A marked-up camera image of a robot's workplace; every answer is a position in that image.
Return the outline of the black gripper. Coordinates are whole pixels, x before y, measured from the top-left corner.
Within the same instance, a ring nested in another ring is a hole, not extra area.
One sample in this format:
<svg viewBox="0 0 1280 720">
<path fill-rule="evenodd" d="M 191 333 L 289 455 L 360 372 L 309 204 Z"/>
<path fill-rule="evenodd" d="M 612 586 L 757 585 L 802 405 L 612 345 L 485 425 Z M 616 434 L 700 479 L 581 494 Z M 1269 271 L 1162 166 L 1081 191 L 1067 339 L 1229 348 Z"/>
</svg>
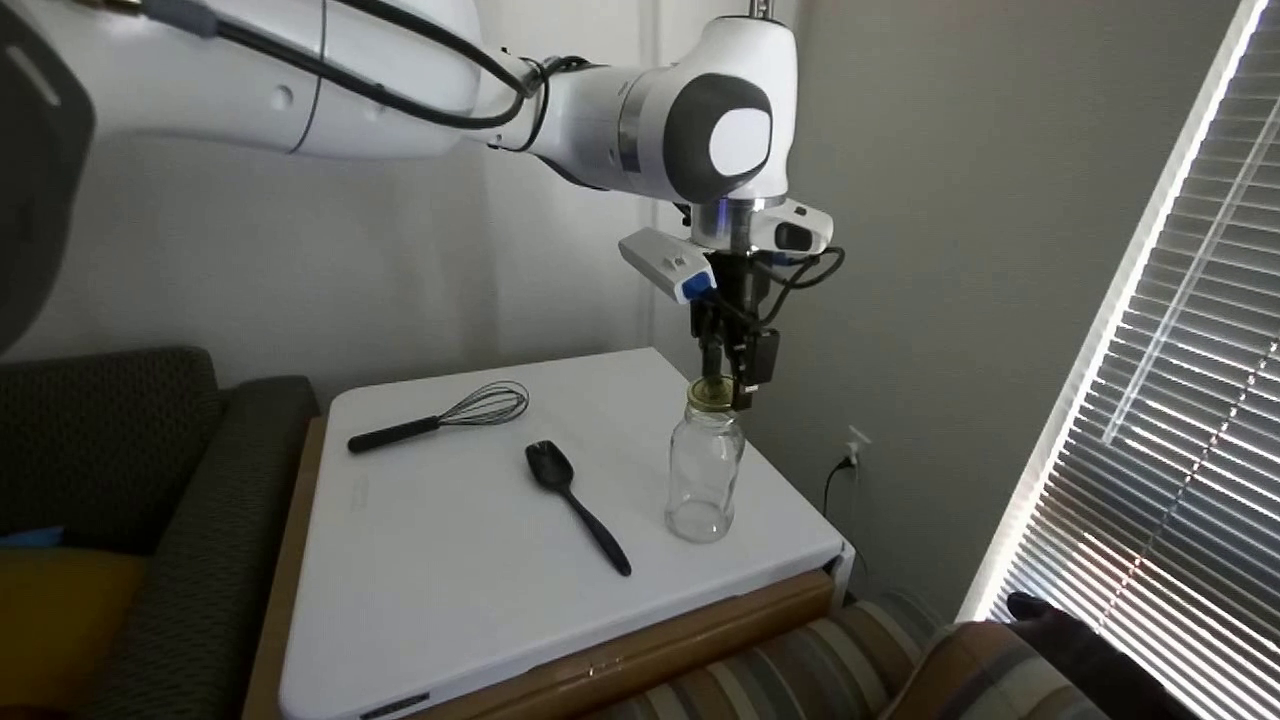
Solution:
<svg viewBox="0 0 1280 720">
<path fill-rule="evenodd" d="M 779 333 L 765 312 L 766 271 L 753 256 L 713 253 L 716 291 L 693 302 L 693 335 L 700 345 L 700 382 L 725 393 L 747 413 L 758 382 L 771 381 Z"/>
</svg>

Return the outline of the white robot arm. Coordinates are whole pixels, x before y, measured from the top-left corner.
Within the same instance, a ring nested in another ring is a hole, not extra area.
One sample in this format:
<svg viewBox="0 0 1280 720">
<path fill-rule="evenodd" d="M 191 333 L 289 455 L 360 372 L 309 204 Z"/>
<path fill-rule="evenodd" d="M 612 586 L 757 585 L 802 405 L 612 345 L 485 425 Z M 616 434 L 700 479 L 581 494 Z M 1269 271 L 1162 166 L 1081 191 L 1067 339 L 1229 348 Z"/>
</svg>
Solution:
<svg viewBox="0 0 1280 720">
<path fill-rule="evenodd" d="M 777 307 L 830 253 L 789 191 L 799 51 L 743 0 L 660 67 L 481 40 L 476 0 L 0 0 L 0 333 L 63 263 L 89 149 L 159 131 L 291 157 L 529 151 L 556 174 L 668 198 L 680 239 L 624 239 L 693 307 L 700 381 L 734 407 L 777 377 Z"/>
</svg>

